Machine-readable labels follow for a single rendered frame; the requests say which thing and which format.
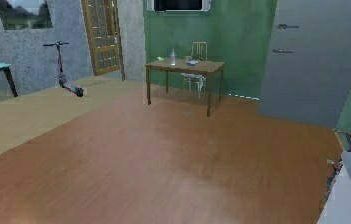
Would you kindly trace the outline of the brown wooden table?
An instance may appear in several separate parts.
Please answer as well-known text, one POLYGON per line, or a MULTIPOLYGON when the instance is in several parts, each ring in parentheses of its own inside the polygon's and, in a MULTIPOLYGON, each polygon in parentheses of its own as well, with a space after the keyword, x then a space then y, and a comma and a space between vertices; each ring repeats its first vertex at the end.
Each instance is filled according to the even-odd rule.
POLYGON ((218 101, 221 101, 222 86, 224 79, 224 62, 213 62, 213 61, 201 61, 196 65, 187 65, 185 59, 177 59, 176 64, 172 65, 170 59, 166 58, 163 61, 153 61, 145 65, 145 78, 146 78, 146 97, 147 104, 151 104, 151 82, 150 82, 150 71, 157 70, 165 73, 165 91, 168 91, 169 84, 169 73, 192 73, 202 75, 207 79, 208 94, 207 94, 207 116, 211 115, 212 109, 212 91, 214 83, 214 74, 220 73, 220 85, 218 92, 218 101))

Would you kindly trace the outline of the pale wooden chair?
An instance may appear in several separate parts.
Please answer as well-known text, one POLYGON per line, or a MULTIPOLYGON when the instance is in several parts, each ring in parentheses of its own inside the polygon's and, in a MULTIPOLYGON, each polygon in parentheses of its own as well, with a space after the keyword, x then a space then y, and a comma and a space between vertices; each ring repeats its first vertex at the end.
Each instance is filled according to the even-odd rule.
MULTIPOLYGON (((206 61, 208 58, 208 45, 206 42, 193 42, 191 48, 191 54, 185 57, 185 61, 198 60, 206 61)), ((205 90, 204 82, 205 78, 198 74, 182 73, 183 79, 182 87, 188 84, 188 90, 192 89, 192 85, 197 86, 198 97, 201 97, 201 92, 205 90)))

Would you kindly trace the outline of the yellow glazed room door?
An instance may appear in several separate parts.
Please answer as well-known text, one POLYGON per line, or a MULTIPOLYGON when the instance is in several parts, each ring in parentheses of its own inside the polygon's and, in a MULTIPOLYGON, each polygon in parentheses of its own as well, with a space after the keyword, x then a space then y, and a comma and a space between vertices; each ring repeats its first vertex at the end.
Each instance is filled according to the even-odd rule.
POLYGON ((117 0, 80 0, 95 76, 119 70, 125 79, 117 0))

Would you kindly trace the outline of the white framed dark window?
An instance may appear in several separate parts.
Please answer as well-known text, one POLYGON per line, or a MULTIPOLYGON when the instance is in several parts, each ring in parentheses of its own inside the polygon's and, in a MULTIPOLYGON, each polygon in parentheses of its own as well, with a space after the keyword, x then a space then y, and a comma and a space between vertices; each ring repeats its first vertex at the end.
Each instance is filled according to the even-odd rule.
POLYGON ((212 0, 147 0, 147 10, 165 11, 208 11, 212 0))

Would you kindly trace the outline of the red kick scooter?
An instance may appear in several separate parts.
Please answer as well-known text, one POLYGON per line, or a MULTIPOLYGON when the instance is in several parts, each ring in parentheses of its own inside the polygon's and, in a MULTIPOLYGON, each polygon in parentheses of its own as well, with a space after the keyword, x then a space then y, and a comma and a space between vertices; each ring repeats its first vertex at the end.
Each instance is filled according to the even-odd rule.
POLYGON ((53 43, 53 46, 56 47, 57 53, 58 53, 57 62, 58 62, 58 69, 59 69, 59 75, 58 75, 59 86, 68 90, 69 92, 75 94, 78 97, 82 97, 84 95, 83 88, 80 86, 77 86, 77 85, 70 84, 67 81, 66 76, 64 74, 63 67, 62 67, 62 56, 61 56, 61 46, 62 45, 68 45, 68 42, 61 42, 61 41, 57 40, 55 43, 53 43))

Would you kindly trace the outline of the window with landscape view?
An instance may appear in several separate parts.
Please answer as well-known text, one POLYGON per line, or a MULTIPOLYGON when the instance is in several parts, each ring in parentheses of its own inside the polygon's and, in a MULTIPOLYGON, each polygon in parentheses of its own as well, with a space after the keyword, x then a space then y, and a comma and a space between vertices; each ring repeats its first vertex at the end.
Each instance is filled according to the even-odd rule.
POLYGON ((5 30, 52 28, 47 0, 0 0, 0 19, 5 30))

